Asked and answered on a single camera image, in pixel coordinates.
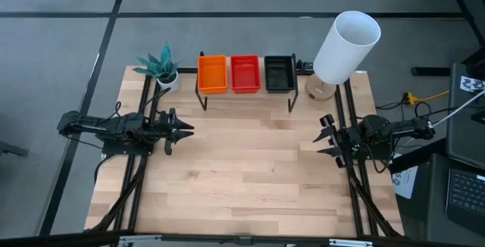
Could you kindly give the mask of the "orange plastic basket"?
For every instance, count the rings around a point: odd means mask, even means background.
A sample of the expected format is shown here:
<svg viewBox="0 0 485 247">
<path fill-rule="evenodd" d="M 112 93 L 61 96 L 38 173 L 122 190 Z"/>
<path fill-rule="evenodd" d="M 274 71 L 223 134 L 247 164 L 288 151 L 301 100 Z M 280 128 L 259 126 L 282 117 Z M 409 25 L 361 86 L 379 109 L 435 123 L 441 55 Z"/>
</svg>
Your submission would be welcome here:
<svg viewBox="0 0 485 247">
<path fill-rule="evenodd" d="M 227 87 L 227 58 L 224 55 L 200 56 L 198 90 L 204 94 L 223 94 Z"/>
</svg>

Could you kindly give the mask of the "black plastic basket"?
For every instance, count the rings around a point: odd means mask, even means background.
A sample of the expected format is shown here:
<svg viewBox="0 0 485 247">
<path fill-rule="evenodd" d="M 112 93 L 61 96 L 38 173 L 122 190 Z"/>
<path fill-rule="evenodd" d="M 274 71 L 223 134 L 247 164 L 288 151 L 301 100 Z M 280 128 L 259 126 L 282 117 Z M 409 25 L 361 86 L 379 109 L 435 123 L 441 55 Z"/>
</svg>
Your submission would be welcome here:
<svg viewBox="0 0 485 247">
<path fill-rule="evenodd" d="M 292 57 L 265 56 L 264 78 L 268 93 L 289 93 L 294 90 Z"/>
</svg>

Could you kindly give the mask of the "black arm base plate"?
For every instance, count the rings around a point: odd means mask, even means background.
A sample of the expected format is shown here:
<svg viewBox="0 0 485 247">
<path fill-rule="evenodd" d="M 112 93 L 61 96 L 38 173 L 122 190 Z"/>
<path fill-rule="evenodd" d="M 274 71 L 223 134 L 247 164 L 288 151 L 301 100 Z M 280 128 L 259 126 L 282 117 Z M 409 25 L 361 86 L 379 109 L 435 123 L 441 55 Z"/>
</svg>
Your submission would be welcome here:
<svg viewBox="0 0 485 247">
<path fill-rule="evenodd" d="M 391 148 L 389 141 L 378 144 L 361 142 L 351 148 L 351 156 L 355 160 L 387 161 Z"/>
<path fill-rule="evenodd" d="M 106 141 L 102 147 L 102 153 L 106 155 L 150 155 L 153 144 L 123 144 L 116 141 Z"/>
</svg>

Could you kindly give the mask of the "black aluminium frame rails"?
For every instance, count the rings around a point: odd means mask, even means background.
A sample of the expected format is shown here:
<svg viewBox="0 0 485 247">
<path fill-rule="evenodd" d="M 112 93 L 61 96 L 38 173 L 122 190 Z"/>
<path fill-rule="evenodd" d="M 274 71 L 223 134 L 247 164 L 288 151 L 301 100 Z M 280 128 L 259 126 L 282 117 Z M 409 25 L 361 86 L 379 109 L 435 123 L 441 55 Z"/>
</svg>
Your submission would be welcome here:
<svg viewBox="0 0 485 247">
<path fill-rule="evenodd" d="M 162 221 L 157 214 L 167 195 L 149 188 L 155 185 L 161 156 L 160 149 L 154 156 L 110 155 L 99 168 L 84 229 L 158 233 Z"/>
<path fill-rule="evenodd" d="M 350 82 L 348 80 L 345 81 L 344 86 L 346 90 L 351 124 L 352 126 L 355 126 L 358 121 L 355 113 L 355 105 L 353 102 Z M 347 128 L 343 112 L 342 96 L 339 89 L 336 90 L 335 96 L 340 129 Z M 365 234 L 359 204 L 360 201 L 363 201 L 367 211 L 368 223 L 372 236 L 378 236 L 378 231 L 382 230 L 386 237 L 401 238 L 402 235 L 392 228 L 391 224 L 380 213 L 379 209 L 372 200 L 367 168 L 365 167 L 365 160 L 353 161 L 353 165 L 349 165 L 348 167 L 344 168 L 346 169 L 346 175 L 349 181 L 352 213 L 357 236 L 362 237 Z"/>
</svg>

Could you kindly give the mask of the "black table foot bar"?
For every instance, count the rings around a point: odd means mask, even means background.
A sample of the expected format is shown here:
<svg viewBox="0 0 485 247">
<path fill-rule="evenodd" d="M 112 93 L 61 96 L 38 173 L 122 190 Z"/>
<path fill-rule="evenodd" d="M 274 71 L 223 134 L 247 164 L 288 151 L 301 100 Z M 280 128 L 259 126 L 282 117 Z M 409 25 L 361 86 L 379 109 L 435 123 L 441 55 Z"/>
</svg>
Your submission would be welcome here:
<svg viewBox="0 0 485 247">
<path fill-rule="evenodd" d="M 449 77 L 448 67 L 412 67 L 411 74 L 416 77 Z"/>
</svg>

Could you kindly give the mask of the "table lamp white shade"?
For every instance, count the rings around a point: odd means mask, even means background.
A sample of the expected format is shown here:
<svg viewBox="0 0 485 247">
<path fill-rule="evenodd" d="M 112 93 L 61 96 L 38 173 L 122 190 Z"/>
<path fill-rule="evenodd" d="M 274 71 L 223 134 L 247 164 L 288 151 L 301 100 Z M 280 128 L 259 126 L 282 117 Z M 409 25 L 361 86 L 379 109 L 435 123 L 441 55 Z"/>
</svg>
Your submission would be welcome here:
<svg viewBox="0 0 485 247">
<path fill-rule="evenodd" d="M 334 20 L 312 65 L 305 92 L 314 101 L 329 100 L 379 42 L 378 22 L 360 11 L 344 11 Z"/>
</svg>

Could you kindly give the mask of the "black aluminium cross rail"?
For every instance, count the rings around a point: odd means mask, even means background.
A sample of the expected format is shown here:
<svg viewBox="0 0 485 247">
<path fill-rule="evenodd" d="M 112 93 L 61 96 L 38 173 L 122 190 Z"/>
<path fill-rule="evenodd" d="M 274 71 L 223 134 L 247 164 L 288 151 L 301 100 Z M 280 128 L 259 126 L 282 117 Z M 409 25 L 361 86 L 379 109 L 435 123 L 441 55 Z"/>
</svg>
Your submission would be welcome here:
<svg viewBox="0 0 485 247">
<path fill-rule="evenodd" d="M 178 67 L 177 71 L 179 73 L 197 73 L 198 68 L 197 67 Z M 297 75 L 311 75 L 313 74 L 314 71 L 310 68 L 304 68 L 304 67 L 297 67 L 296 68 L 296 74 Z"/>
</svg>

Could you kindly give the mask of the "black desk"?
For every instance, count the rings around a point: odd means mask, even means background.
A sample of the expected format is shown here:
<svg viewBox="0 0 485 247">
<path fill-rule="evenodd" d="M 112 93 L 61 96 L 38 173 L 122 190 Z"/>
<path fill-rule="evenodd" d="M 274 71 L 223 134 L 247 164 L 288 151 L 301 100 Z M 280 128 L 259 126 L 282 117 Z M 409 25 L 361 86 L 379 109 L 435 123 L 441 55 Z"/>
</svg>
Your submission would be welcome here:
<svg viewBox="0 0 485 247">
<path fill-rule="evenodd" d="M 485 247 L 485 237 L 467 230 L 446 216 L 446 190 L 450 168 L 480 171 L 476 167 L 455 161 L 439 154 L 432 154 L 429 166 L 429 200 L 427 207 L 427 241 Z"/>
</svg>

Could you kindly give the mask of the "black and white tag sheet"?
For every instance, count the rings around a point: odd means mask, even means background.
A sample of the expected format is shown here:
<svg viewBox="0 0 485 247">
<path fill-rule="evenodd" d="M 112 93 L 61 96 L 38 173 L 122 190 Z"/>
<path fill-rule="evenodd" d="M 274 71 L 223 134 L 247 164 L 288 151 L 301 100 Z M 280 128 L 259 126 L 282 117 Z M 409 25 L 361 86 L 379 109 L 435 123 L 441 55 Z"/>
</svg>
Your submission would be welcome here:
<svg viewBox="0 0 485 247">
<path fill-rule="evenodd" d="M 480 92 L 485 90 L 485 81 L 461 76 L 460 89 L 466 92 Z"/>
</svg>

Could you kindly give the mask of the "black rig crossbar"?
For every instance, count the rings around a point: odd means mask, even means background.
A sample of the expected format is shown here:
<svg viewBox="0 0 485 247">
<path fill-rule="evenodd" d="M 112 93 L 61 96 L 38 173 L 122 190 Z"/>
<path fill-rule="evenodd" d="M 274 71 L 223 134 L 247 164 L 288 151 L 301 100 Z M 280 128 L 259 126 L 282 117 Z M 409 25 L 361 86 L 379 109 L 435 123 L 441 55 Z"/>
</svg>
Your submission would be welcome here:
<svg viewBox="0 0 485 247">
<path fill-rule="evenodd" d="M 31 236 L 12 239 L 0 239 L 0 247 L 100 247 L 117 245 L 121 236 L 143 236 L 151 234 L 136 234 L 131 230 L 89 231 L 83 233 L 58 234 L 49 236 Z M 300 238 L 328 238 L 328 237 L 300 237 Z M 442 242 L 414 241 L 406 238 L 382 236 L 362 236 L 356 238 L 333 239 L 361 239 L 368 240 L 374 247 L 474 247 L 472 245 L 449 244 Z"/>
</svg>

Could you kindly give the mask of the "wooden shelf black metal frame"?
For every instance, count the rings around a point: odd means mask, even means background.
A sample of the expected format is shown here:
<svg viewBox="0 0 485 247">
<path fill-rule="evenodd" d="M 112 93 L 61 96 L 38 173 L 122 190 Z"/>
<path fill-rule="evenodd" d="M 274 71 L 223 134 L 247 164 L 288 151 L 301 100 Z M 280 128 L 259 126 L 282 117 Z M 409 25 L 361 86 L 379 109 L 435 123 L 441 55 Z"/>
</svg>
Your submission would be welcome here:
<svg viewBox="0 0 485 247">
<path fill-rule="evenodd" d="M 200 56 L 209 56 L 205 55 L 204 52 L 199 54 Z M 202 106 L 203 110 L 208 109 L 208 101 L 210 99 L 225 99 L 225 98 L 284 98 L 287 101 L 287 110 L 292 111 L 294 105 L 296 103 L 296 99 L 299 96 L 299 87 L 298 87 L 298 80 L 296 74 L 296 56 L 295 55 L 269 55 L 269 56 L 291 56 L 293 60 L 293 76 L 295 80 L 295 89 L 289 93 L 268 93 L 265 87 L 265 78 L 264 78 L 264 57 L 258 56 L 259 62 L 259 71 L 260 71 L 260 81 L 261 81 L 261 88 L 256 93 L 235 93 L 231 87 L 231 67 L 230 67 L 230 57 L 225 56 L 227 58 L 227 91 L 223 94 L 204 94 L 198 90 L 198 72 L 196 73 L 196 87 L 195 87 L 195 94 L 199 100 L 200 105 Z"/>
</svg>

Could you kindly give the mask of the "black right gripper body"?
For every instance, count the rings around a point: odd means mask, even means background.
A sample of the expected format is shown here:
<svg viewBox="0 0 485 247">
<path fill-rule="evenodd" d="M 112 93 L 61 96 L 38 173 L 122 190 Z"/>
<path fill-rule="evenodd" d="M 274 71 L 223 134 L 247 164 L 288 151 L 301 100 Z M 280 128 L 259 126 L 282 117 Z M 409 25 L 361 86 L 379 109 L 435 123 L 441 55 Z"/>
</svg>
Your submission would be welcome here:
<svg viewBox="0 0 485 247">
<path fill-rule="evenodd" d="M 334 126 L 334 119 L 331 114 L 327 114 L 320 118 L 320 123 L 323 128 Z M 331 156 L 335 159 L 338 168 L 348 167 L 353 165 L 353 158 L 351 156 L 351 148 L 357 145 L 356 141 L 351 138 L 347 129 L 336 131 L 332 137 L 328 136 L 329 148 L 339 147 L 339 156 Z"/>
</svg>

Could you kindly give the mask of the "red plastic basket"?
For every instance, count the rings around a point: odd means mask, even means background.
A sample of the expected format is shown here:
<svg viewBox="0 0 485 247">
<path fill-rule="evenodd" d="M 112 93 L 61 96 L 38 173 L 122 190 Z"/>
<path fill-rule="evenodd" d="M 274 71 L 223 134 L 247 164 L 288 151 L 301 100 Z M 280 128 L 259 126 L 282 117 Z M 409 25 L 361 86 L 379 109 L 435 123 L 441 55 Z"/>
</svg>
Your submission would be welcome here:
<svg viewBox="0 0 485 247">
<path fill-rule="evenodd" d="M 256 93 L 261 88 L 257 55 L 230 57 L 231 87 L 235 93 Z"/>
</svg>

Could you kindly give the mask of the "black power adapter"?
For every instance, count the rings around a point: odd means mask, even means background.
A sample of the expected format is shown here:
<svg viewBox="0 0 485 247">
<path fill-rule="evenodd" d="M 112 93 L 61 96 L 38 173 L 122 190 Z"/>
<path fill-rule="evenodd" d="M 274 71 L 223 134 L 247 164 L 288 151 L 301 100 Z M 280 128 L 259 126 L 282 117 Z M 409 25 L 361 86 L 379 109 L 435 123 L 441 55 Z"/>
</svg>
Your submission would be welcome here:
<svg viewBox="0 0 485 247">
<path fill-rule="evenodd" d="M 298 75 L 311 75 L 314 73 L 313 64 L 302 60 L 297 61 L 296 72 Z"/>
</svg>

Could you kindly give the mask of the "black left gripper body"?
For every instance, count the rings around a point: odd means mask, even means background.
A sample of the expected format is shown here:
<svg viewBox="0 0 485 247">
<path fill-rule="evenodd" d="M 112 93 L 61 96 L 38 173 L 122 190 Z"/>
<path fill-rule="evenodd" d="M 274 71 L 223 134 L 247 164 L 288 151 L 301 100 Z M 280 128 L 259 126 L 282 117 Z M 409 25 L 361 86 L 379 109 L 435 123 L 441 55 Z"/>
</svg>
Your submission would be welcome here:
<svg viewBox="0 0 485 247">
<path fill-rule="evenodd" d="M 169 111 L 161 111 L 159 113 L 158 122 L 162 127 L 162 137 L 164 141 L 164 153 L 166 155 L 172 155 L 172 145 L 177 143 L 174 121 L 176 118 L 175 108 L 170 108 Z"/>
</svg>

